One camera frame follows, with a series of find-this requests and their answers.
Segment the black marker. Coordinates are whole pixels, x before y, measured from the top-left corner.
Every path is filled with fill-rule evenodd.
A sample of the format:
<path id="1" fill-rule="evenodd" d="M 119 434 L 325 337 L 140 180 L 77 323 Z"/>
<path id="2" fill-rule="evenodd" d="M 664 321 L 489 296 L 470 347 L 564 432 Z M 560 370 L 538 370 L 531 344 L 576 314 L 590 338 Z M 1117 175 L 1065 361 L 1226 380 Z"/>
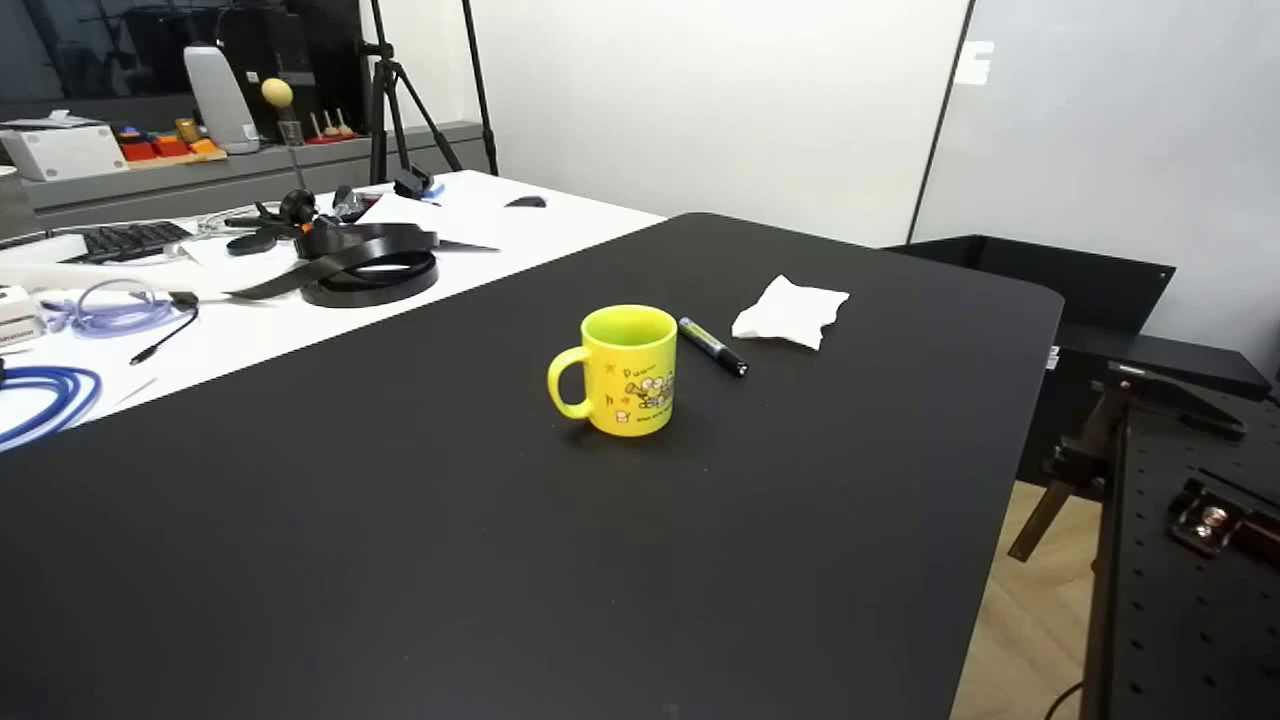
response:
<path id="1" fill-rule="evenodd" d="M 715 361 L 723 370 L 732 370 L 734 380 L 748 376 L 743 355 L 734 355 L 721 337 L 713 337 L 705 323 L 694 323 L 691 314 L 675 321 L 680 337 L 691 338 L 706 361 Z"/>

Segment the yellow mug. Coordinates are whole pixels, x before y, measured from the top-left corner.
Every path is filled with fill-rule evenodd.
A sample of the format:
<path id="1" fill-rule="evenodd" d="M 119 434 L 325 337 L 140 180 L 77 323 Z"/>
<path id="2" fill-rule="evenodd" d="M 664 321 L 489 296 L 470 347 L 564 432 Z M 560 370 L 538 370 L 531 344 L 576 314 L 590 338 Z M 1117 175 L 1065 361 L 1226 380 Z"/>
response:
<path id="1" fill-rule="evenodd" d="M 552 355 L 542 393 L 564 420 L 603 434 L 655 434 L 675 410 L 675 321 L 650 302 L 606 302 L 581 344 Z"/>

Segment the white crumpled cloth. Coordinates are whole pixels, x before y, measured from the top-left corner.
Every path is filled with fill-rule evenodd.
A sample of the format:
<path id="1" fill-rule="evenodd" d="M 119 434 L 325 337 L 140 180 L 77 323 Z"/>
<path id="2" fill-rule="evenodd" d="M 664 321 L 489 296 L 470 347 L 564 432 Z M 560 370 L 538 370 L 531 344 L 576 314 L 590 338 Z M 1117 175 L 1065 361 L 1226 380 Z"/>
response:
<path id="1" fill-rule="evenodd" d="M 765 292 L 732 321 L 734 338 L 787 338 L 819 350 L 822 331 L 835 323 L 846 296 L 838 289 L 810 289 L 775 275 Z"/>

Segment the black computer mouse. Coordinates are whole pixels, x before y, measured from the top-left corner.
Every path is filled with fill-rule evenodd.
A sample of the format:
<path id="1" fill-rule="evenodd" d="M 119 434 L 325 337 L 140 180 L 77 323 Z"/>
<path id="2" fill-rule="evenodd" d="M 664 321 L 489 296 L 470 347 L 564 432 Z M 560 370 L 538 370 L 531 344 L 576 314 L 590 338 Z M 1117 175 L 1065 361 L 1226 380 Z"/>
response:
<path id="1" fill-rule="evenodd" d="M 546 198 L 542 196 L 514 196 L 502 208 L 546 208 Z"/>

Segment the black tripod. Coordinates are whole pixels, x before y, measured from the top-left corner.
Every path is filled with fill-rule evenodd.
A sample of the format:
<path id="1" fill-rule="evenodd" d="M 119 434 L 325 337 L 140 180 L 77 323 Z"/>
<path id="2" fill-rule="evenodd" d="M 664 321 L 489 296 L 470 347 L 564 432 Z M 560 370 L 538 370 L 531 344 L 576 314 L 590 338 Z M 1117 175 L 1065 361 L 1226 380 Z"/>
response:
<path id="1" fill-rule="evenodd" d="M 392 180 L 392 175 L 416 175 L 413 147 L 407 147 L 407 125 L 405 125 L 405 102 L 416 108 L 425 119 L 425 131 L 438 158 L 460 170 L 460 156 L 442 129 L 436 125 L 432 108 L 425 102 L 421 88 L 413 85 L 407 69 L 395 54 L 395 44 L 385 30 L 385 5 L 365 0 L 372 16 L 372 37 L 359 44 L 359 54 L 368 65 L 368 175 L 372 180 Z"/>

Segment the yellow ball microphone stand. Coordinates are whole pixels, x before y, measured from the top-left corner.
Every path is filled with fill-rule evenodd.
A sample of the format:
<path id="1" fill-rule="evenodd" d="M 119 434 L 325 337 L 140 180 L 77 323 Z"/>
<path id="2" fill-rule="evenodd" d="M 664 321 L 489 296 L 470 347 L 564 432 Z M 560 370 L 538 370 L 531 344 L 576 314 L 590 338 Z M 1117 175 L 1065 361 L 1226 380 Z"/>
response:
<path id="1" fill-rule="evenodd" d="M 305 143 L 298 115 L 294 115 L 294 88 L 285 74 L 267 74 L 258 85 L 258 101 L 276 110 L 279 147 L 286 153 L 291 189 L 276 208 L 255 208 L 255 219 L 244 236 L 228 244 L 232 257 L 267 252 L 276 239 L 294 236 L 316 215 L 316 196 L 306 190 L 305 167 L 294 147 Z"/>

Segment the black keyboard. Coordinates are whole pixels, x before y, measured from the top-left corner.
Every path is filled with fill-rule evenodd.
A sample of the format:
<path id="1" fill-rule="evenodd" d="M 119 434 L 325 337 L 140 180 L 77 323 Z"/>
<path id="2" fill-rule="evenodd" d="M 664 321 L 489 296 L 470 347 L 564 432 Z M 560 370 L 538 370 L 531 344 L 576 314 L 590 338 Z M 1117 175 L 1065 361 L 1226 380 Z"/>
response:
<path id="1" fill-rule="evenodd" d="M 85 230 L 85 257 L 93 265 L 109 259 L 145 259 L 158 257 L 172 244 L 187 239 L 187 229 L 158 219 L 158 222 L 110 222 L 110 229 L 88 229 Z"/>

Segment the black perforated side table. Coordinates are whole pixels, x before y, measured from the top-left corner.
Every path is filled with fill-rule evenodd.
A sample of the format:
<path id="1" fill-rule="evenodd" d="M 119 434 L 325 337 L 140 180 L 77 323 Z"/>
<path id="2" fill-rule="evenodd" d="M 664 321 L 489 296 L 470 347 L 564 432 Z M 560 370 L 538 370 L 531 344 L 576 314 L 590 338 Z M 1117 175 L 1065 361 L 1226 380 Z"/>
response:
<path id="1" fill-rule="evenodd" d="M 1280 720 L 1280 406 L 1112 365 L 1013 540 L 1099 504 L 1078 720 Z"/>

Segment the white box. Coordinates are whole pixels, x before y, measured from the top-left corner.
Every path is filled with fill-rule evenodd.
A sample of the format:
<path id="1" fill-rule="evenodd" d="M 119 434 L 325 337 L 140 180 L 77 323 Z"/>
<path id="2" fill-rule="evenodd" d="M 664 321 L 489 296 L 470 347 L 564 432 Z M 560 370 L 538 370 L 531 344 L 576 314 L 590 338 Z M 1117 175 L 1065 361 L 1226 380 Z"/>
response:
<path id="1" fill-rule="evenodd" d="M 0 143 L 15 170 L 38 185 L 110 175 L 127 167 L 109 125 L 0 129 Z"/>

